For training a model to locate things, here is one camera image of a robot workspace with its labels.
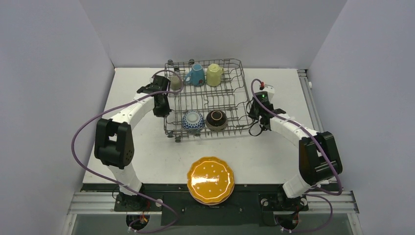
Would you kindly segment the small grey-green mug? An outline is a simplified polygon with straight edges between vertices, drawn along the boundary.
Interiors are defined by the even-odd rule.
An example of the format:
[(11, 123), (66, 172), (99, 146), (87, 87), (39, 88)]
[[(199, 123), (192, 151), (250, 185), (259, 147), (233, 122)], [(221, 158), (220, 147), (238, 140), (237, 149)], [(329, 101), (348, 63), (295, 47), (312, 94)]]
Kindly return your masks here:
[(178, 91), (182, 86), (182, 81), (178, 76), (174, 75), (170, 77), (170, 89), (172, 91)]

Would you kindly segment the orange patterned small bowl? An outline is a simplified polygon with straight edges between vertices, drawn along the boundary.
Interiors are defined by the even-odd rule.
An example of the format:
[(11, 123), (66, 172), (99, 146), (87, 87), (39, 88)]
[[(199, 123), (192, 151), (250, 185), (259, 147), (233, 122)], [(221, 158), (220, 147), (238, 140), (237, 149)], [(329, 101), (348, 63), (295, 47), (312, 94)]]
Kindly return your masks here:
[(201, 113), (197, 111), (189, 111), (182, 118), (182, 128), (184, 128), (185, 130), (201, 130), (204, 128), (204, 126), (204, 117)]

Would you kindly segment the dark patterned cream bowl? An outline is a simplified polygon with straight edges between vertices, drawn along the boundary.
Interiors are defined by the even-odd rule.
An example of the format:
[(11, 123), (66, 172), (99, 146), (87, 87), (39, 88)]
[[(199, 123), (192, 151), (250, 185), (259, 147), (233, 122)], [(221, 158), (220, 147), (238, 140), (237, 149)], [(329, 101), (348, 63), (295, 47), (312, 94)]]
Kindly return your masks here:
[(228, 126), (228, 118), (225, 112), (212, 110), (205, 118), (205, 125), (211, 131), (222, 131)]

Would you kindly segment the blue mug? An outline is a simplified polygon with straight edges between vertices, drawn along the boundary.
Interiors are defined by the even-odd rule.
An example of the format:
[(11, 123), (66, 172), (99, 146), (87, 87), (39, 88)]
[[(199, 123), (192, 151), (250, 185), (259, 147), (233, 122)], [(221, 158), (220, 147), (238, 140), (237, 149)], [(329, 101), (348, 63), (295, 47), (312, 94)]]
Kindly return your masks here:
[(202, 86), (206, 82), (204, 68), (200, 64), (193, 64), (189, 73), (184, 77), (184, 83), (193, 86)]

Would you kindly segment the grey wire dish rack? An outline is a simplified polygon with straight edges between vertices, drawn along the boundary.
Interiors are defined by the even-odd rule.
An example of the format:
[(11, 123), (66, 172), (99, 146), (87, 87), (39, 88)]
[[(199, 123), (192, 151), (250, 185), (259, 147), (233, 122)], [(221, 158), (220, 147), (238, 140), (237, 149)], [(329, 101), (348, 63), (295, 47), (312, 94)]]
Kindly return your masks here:
[[(207, 70), (210, 64), (218, 64), (224, 69), (221, 83), (216, 87), (186, 84), (179, 94), (168, 96), (171, 112), (164, 118), (164, 132), (175, 142), (189, 138), (220, 138), (246, 134), (253, 120), (248, 116), (251, 93), (245, 81), (242, 62), (234, 58), (214, 60), (193, 60), (174, 62), (168, 60), (165, 69), (174, 70), (181, 77), (190, 71), (192, 65), (200, 64)], [(208, 113), (219, 110), (225, 113), (227, 125), (222, 130), (214, 130), (206, 124), (202, 129), (185, 129), (183, 118), (189, 111), (199, 112), (204, 118)]]

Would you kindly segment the pale yellow mug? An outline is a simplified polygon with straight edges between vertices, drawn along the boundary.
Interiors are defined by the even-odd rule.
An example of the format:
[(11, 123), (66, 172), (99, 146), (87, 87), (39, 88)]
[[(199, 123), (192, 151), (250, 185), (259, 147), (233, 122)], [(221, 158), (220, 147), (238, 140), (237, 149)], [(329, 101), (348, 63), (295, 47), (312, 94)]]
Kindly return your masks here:
[(206, 83), (211, 87), (216, 87), (221, 84), (224, 68), (218, 64), (210, 64), (206, 72)]

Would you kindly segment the yellow polka dot plate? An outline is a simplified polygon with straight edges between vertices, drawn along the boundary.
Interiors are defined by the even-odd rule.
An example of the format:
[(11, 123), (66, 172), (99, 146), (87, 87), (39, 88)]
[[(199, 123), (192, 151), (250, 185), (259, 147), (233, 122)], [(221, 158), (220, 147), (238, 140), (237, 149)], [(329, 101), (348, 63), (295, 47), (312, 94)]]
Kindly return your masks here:
[(187, 172), (187, 188), (199, 203), (214, 206), (225, 202), (235, 186), (234, 173), (220, 158), (202, 157)]

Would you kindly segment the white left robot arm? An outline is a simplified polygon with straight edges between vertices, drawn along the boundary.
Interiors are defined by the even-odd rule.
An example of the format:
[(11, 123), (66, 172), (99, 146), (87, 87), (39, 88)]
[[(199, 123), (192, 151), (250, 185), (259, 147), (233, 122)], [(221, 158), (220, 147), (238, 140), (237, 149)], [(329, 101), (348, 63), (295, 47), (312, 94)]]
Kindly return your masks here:
[(147, 207), (148, 199), (131, 164), (135, 153), (132, 130), (148, 112), (158, 118), (169, 115), (171, 109), (165, 94), (169, 85), (166, 77), (154, 75), (150, 84), (137, 90), (132, 104), (96, 124), (94, 156), (121, 182), (120, 201), (135, 211)]

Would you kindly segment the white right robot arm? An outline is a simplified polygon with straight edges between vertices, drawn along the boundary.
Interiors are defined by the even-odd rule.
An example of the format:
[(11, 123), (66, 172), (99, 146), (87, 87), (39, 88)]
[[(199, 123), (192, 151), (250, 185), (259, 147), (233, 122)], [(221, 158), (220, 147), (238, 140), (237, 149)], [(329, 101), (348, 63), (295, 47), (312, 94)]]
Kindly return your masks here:
[(271, 92), (253, 94), (249, 117), (260, 123), (262, 130), (276, 132), (291, 142), (299, 151), (298, 172), (279, 186), (276, 203), (283, 210), (292, 209), (311, 189), (343, 171), (334, 136), (310, 129), (294, 120), (282, 109), (274, 109)]

